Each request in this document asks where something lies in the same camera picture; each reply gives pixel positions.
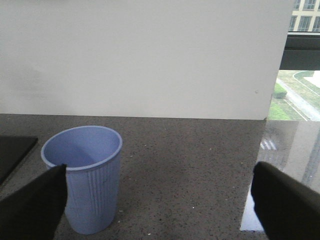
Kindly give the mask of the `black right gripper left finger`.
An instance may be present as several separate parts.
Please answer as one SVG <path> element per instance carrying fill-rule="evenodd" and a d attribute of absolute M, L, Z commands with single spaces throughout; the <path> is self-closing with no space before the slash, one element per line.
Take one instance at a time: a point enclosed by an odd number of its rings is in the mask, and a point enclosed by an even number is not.
<path fill-rule="evenodd" d="M 52 240 L 67 198 L 66 165 L 62 164 L 0 201 L 0 238 Z"/>

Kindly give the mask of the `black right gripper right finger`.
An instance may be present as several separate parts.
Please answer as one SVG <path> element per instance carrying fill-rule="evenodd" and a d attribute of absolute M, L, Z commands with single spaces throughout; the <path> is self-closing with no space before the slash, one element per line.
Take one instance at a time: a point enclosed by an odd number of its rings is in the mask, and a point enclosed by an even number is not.
<path fill-rule="evenodd" d="M 254 212 L 270 240 L 318 240 L 320 195 L 273 165 L 253 169 Z"/>

